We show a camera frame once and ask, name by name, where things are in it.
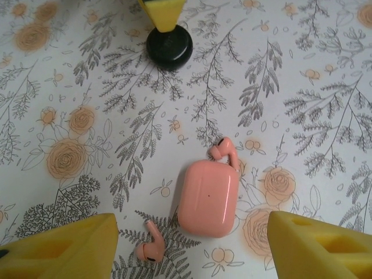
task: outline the floral tablecloth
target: floral tablecloth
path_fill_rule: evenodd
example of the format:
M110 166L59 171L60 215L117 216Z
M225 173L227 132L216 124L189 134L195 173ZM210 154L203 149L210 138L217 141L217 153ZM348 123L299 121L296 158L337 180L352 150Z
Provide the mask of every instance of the floral tablecloth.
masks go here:
M372 233L372 2L189 0L176 72L146 56L135 0L1 0L0 22L1 245L113 212L112 278L276 278L272 210ZM204 239L177 205L222 136L238 207L231 234ZM158 264L133 254L148 217Z

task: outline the yellow foam block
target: yellow foam block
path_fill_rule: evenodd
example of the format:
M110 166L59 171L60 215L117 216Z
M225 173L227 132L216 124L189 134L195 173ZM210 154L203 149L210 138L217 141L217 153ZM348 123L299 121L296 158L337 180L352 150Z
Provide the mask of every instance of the yellow foam block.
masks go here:
M271 212L267 237L279 279L372 278L372 235Z
M172 31L180 17L185 0L138 0L159 32Z
M118 237L105 213L0 246L0 278L110 278Z

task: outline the pink earbud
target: pink earbud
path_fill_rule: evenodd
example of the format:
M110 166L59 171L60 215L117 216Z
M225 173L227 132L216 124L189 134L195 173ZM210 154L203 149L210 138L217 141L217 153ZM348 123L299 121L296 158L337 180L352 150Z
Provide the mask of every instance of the pink earbud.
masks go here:
M145 224L152 237L154 238L154 242L142 243L137 246L137 258L139 258L140 260L149 260L151 262L159 263L163 260L164 257L164 238L153 221L147 220L145 221Z
M239 171L237 150L228 137L221 139L209 152L215 160L221 160L223 156L228 155L230 157L231 166L236 169L236 171Z

